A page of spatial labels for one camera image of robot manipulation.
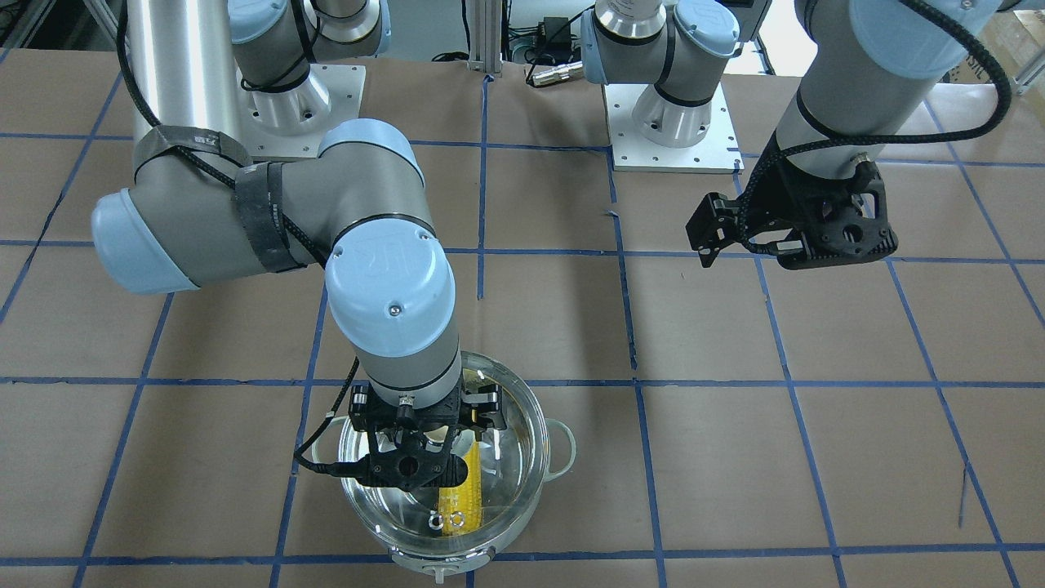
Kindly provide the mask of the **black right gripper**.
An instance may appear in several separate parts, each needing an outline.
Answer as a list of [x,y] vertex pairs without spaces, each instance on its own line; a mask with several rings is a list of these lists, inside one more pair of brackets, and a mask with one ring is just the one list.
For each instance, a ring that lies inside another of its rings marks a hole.
[[500,384],[456,384],[429,407],[388,404],[371,385],[354,385],[349,405],[354,432],[365,436],[368,454],[347,462],[347,475],[376,488],[454,488],[467,465],[451,453],[464,430],[500,429]]

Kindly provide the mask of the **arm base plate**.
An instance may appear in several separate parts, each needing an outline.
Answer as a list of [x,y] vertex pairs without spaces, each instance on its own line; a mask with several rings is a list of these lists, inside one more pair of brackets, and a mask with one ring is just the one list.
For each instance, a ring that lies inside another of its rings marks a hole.
[[616,170],[705,172],[743,170],[742,155],[725,100],[717,87],[698,107],[669,103],[650,85],[603,87]]
[[366,76],[362,65],[314,64],[288,91],[239,89],[240,142],[256,161],[317,157],[328,131],[359,116]]

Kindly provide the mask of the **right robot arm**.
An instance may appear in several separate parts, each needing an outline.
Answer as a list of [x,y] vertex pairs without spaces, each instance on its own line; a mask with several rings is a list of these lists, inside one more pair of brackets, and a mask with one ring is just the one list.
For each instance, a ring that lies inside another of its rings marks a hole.
[[455,454],[460,436],[505,424],[500,395],[465,389],[456,279],[407,137],[355,118],[294,163],[256,161],[247,145],[238,97],[304,88],[311,41],[359,27],[345,55],[380,51],[378,2],[314,1],[314,16],[292,1],[123,4],[135,183],[95,204],[95,252],[123,289],[145,295],[321,265],[330,313],[369,377],[349,410],[369,450],[318,464],[298,449],[296,461],[367,487],[459,487],[480,475]]

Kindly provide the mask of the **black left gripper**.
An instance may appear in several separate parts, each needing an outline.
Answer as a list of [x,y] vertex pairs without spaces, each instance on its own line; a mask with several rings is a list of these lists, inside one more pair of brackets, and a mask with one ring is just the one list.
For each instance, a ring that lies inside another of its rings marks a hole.
[[891,256],[899,243],[888,220],[885,182],[864,146],[850,159],[851,174],[840,179],[804,171],[794,161],[837,145],[829,139],[783,149],[772,137],[739,198],[710,191],[684,226],[702,268],[738,243],[774,256],[787,271]]

